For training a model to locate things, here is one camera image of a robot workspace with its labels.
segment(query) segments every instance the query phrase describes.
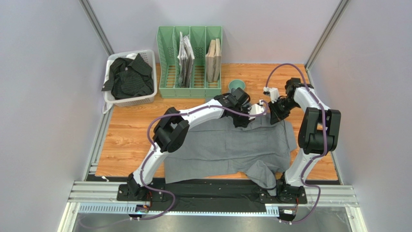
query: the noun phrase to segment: gray cloth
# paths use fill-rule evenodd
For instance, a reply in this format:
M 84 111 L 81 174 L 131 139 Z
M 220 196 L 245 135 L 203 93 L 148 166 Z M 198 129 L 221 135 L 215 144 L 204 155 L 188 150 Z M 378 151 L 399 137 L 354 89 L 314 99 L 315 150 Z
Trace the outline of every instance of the gray cloth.
M 274 173 L 289 168 L 296 140 L 290 122 L 269 122 L 266 115 L 247 128 L 235 128 L 232 118 L 224 117 L 192 128 L 182 147 L 164 161 L 166 183 L 240 171 L 259 186 L 274 188 Z

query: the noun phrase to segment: laundry basket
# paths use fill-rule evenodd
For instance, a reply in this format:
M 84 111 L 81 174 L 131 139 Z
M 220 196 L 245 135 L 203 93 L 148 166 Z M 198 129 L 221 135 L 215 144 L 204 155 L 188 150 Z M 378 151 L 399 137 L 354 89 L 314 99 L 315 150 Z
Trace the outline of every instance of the laundry basket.
M 117 58 L 124 58 L 128 54 L 131 53 L 138 53 L 142 56 L 143 60 L 147 64 L 149 64 L 152 67 L 152 79 L 153 79 L 153 88 L 154 91 L 150 95 L 142 96 L 142 97 L 135 97 L 135 98 L 127 98 L 127 99 L 121 99 L 121 100 L 115 100 L 115 97 L 113 97 L 111 91 L 105 91 L 104 92 L 104 100 L 107 103 L 112 103 L 117 106 L 123 107 L 123 106 L 130 106 L 130 105 L 140 105 L 140 104 L 145 104 L 145 103 L 151 103 L 154 101 L 154 96 L 157 93 L 157 76 L 156 76 L 156 61 L 154 57 L 154 52 L 152 50 L 140 50 L 140 51 L 132 51 L 132 52 L 121 52 L 121 53 L 116 53 L 107 59 L 107 65 L 106 65 L 106 76 L 105 76 L 105 81 L 109 77 L 109 69 L 110 65 L 112 65 L 113 61 Z

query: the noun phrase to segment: green plastic rack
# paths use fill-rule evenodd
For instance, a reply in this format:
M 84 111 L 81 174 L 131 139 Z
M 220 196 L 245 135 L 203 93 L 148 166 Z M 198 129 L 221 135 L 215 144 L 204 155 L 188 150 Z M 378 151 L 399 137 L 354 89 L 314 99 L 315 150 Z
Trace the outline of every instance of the green plastic rack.
M 189 35 L 194 52 L 194 69 L 190 88 L 180 88 L 179 53 L 180 32 Z M 219 38 L 222 42 L 221 26 L 162 26 L 157 31 L 160 66 L 162 74 L 159 91 L 163 98 L 212 98 L 221 94 L 221 73 L 216 82 L 207 82 L 205 55 L 210 41 Z

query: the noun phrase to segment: small bowl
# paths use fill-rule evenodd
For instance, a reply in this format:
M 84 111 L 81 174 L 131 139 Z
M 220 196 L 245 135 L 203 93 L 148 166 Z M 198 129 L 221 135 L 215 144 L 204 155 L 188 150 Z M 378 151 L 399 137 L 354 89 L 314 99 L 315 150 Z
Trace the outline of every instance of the small bowl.
M 245 90 L 246 84 L 242 80 L 236 79 L 231 82 L 229 82 L 229 91 L 232 91 L 232 89 L 237 89 L 241 88 L 242 90 Z

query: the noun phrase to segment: floor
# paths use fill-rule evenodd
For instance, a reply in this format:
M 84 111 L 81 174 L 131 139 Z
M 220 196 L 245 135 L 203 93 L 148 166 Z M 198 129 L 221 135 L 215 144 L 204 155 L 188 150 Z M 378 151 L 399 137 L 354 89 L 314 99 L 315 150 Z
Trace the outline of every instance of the floor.
M 297 64 L 303 73 L 303 64 Z M 251 97 L 251 103 L 259 99 L 269 101 L 269 97 L 263 95 L 263 87 L 267 76 L 276 67 L 276 64 L 222 64 L 222 92 L 228 91 L 228 84 L 234 79 L 241 79 L 246 83 L 245 91 Z M 157 65 L 158 80 L 161 74 Z M 283 66 L 271 77 L 269 87 L 277 87 L 281 95 L 285 95 L 285 83 L 291 77 L 299 77 L 299 73 L 293 67 Z M 154 103 L 136 105 L 130 107 L 116 107 L 110 121 L 107 136 L 103 145 L 103 151 L 97 166 L 97 176 L 128 176 L 135 171 L 150 148 L 146 137 L 147 126 L 156 117 L 163 115 L 170 108 L 189 109 L 205 102 L 204 99 L 163 99 L 158 93 Z M 294 128 L 297 141 L 303 112 L 295 108 L 287 118 Z M 297 155 L 298 149 L 291 153 L 291 163 Z M 155 177 L 164 177 L 163 165 L 157 170 Z M 209 178 L 247 178 L 244 173 L 230 175 L 211 176 Z M 337 180 L 335 166 L 332 157 L 328 154 L 320 160 L 308 179 Z

